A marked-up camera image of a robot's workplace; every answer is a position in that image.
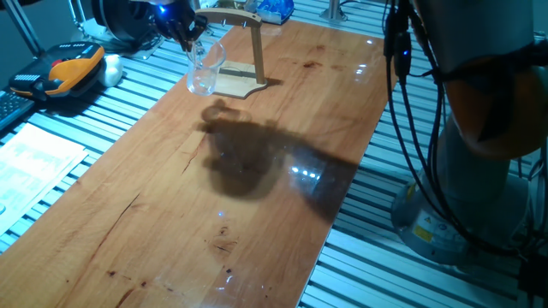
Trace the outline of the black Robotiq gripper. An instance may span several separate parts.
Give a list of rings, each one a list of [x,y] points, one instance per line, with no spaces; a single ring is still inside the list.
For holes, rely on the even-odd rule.
[[[157,0],[150,4],[157,29],[177,41],[183,51],[189,52],[194,39],[206,30],[207,18],[196,15],[188,0]]]

